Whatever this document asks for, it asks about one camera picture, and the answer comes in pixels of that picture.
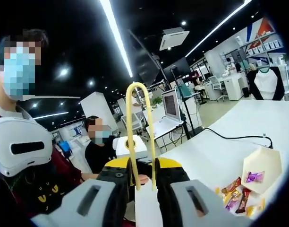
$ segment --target yellow plastic loop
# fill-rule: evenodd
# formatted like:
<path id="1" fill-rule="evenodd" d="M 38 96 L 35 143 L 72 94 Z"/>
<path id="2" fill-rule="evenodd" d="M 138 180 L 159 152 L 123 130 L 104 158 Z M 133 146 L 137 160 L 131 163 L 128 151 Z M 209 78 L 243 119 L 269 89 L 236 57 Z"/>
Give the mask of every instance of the yellow plastic loop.
<path id="1" fill-rule="evenodd" d="M 137 170 L 137 165 L 136 165 L 136 158 L 135 158 L 135 150 L 133 146 L 133 132 L 132 132 L 132 91 L 136 88 L 139 87 L 144 91 L 144 96 L 145 96 L 145 104 L 147 107 L 147 112 L 148 112 L 148 123 L 149 123 L 149 133 L 150 133 L 150 138 L 151 138 L 151 149 L 152 149 L 152 184 L 153 184 L 153 190 L 156 187 L 156 176 L 155 176 L 155 144 L 154 144 L 154 129 L 153 129 L 153 119 L 151 115 L 151 104 L 150 104 L 150 99 L 149 99 L 149 93 L 146 87 L 142 83 L 133 83 L 127 88 L 126 92 L 126 102 L 127 102 L 127 140 L 129 144 L 129 151 L 130 151 L 130 156 L 131 156 L 131 161 L 132 161 L 132 169 L 133 169 L 133 174 L 135 178 L 135 183 L 136 183 L 136 189 L 139 191 L 140 190 L 140 180 L 138 176 L 138 170 Z"/>

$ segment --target candy wrapper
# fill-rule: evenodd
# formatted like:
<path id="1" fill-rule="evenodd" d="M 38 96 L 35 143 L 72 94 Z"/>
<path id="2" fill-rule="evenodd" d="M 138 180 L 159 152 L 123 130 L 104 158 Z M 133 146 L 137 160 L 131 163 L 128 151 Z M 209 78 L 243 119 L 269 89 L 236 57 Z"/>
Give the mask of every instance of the candy wrapper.
<path id="1" fill-rule="evenodd" d="M 230 210 L 232 209 L 239 201 L 240 192 L 235 190 L 231 193 L 231 199 L 229 200 L 228 204 L 225 206 L 225 209 Z"/>
<path id="2" fill-rule="evenodd" d="M 247 217 L 250 217 L 256 214 L 257 212 L 261 212 L 262 210 L 265 209 L 265 199 L 262 199 L 260 203 L 258 203 L 257 205 L 249 206 L 246 209 L 247 209 L 246 210 Z"/>
<path id="3" fill-rule="evenodd" d="M 233 190 L 235 190 L 239 185 L 241 185 L 241 178 L 238 177 L 233 183 L 231 183 L 229 186 L 222 188 L 221 192 L 223 194 L 227 194 L 229 192 L 232 192 Z"/>
<path id="4" fill-rule="evenodd" d="M 262 182 L 264 178 L 264 171 L 260 173 L 252 173 L 248 172 L 248 177 L 246 179 L 246 183 L 250 182 Z"/>
<path id="5" fill-rule="evenodd" d="M 216 194 L 219 195 L 222 199 L 223 199 L 223 203 L 224 204 L 227 204 L 228 201 L 230 200 L 231 198 L 231 192 L 227 193 L 227 194 L 223 194 L 221 191 L 220 191 L 220 188 L 216 188 Z"/>
<path id="6" fill-rule="evenodd" d="M 246 211 L 247 200 L 248 200 L 250 192 L 251 191 L 247 188 L 244 188 L 242 190 L 242 199 L 241 199 L 239 208 L 236 210 L 236 214 L 242 214 Z"/>

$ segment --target black ceiling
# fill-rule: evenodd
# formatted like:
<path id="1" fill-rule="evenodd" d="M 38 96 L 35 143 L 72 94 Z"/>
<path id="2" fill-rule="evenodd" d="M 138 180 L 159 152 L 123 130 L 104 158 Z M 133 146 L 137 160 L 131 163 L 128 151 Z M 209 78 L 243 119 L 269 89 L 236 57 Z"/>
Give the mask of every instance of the black ceiling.
<path id="1" fill-rule="evenodd" d="M 141 81 L 135 71 L 137 67 L 133 65 L 128 29 L 149 52 L 159 55 L 166 67 L 184 57 L 243 0 L 111 0 L 133 78 L 129 77 L 98 0 L 40 2 L 6 0 L 0 6 L 0 9 L 8 9 L 0 10 L 0 39 L 23 28 L 44 29 L 48 34 L 50 45 L 42 53 L 42 66 L 36 75 L 37 95 L 77 96 L 82 99 L 94 91 L 100 91 L 112 104 L 121 97 L 120 94 L 125 94 L 132 81 Z M 215 47 L 215 40 L 220 43 L 261 18 L 261 12 L 251 18 L 258 10 L 256 1 L 246 6 L 187 57 L 189 64 L 203 57 L 202 51 Z M 184 43 L 170 51 L 159 51 L 162 31 L 180 26 L 182 20 L 187 22 L 184 28 L 190 31 Z M 66 77 L 59 76 L 62 68 L 69 69 Z M 81 99 L 37 99 L 20 104 L 33 117 L 68 111 L 69 114 L 39 120 L 48 130 L 53 130 L 64 120 L 70 122 L 82 116 L 78 104 Z"/>

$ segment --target face mask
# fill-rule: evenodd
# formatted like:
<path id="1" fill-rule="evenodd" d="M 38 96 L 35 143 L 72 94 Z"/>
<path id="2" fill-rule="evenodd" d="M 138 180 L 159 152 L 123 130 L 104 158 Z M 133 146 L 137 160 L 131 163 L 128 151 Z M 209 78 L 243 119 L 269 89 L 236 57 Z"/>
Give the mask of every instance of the face mask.
<path id="1" fill-rule="evenodd" d="M 109 139 L 110 135 L 111 135 L 110 131 L 96 131 L 95 138 L 91 138 L 91 141 L 95 144 L 102 144 Z"/>
<path id="2" fill-rule="evenodd" d="M 35 87 L 35 54 L 28 47 L 17 47 L 10 59 L 4 59 L 4 91 L 15 101 L 33 97 L 30 91 Z"/>

